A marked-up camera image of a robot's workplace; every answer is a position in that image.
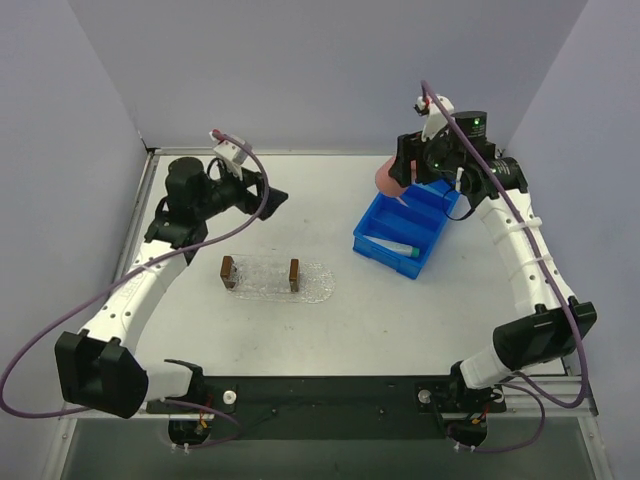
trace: black metal frame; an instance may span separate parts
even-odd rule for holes
[[[437,439],[445,436],[441,414],[470,412],[468,404],[451,396],[450,375],[202,378],[211,407],[233,414],[248,440]],[[223,401],[228,390],[237,394],[232,405]],[[429,403],[419,400],[423,390],[430,393]],[[483,406],[474,410],[480,413]],[[504,401],[490,403],[491,413],[505,410]],[[160,401],[147,405],[149,414],[187,412]],[[194,420],[174,422],[181,424],[182,433],[189,430],[185,423],[191,430],[198,425]],[[212,425],[211,438],[237,431],[229,422]],[[193,436],[190,443],[195,443]]]

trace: wooden block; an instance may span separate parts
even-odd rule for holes
[[[222,258],[222,267],[220,267],[220,279],[227,290],[231,290],[236,286],[232,275],[236,272],[236,266],[233,264],[233,257],[226,255]]]
[[[297,258],[291,259],[289,267],[289,286],[293,293],[300,291],[300,262]]]

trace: blue plastic tray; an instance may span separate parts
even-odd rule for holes
[[[442,208],[442,196],[447,190],[449,185],[444,181],[412,185],[402,195],[408,207],[379,193],[353,231],[353,249],[402,275],[417,278],[449,220]],[[457,192],[450,192],[445,198],[444,208],[449,215],[458,197]],[[365,235],[418,247],[420,255],[417,258],[399,255]]]

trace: white wall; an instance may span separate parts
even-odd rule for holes
[[[113,275],[145,151],[64,0],[3,1],[0,111],[4,369],[21,344]],[[10,379],[13,406],[61,406],[56,337]],[[0,412],[0,478],[39,478],[55,424]]]
[[[505,145],[586,0],[69,0],[150,146],[389,152],[427,78]]]
[[[640,475],[639,26],[636,0],[590,0],[509,145],[563,275],[598,310],[586,347],[618,479]]]

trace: white table surface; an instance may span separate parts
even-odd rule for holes
[[[161,156],[141,236],[165,195]],[[211,157],[199,157],[206,163]],[[375,197],[380,156],[261,157],[271,184],[289,200],[266,222],[202,249],[149,320],[137,356],[176,358],[208,375],[431,375],[491,341],[516,319],[497,250],[475,217],[450,222],[417,280],[352,251],[353,229]],[[467,208],[459,202],[458,212]],[[208,222],[209,238],[246,220],[235,208]],[[228,254],[318,261],[336,288],[319,304],[243,300],[219,278]],[[564,374],[557,360],[536,374]]]

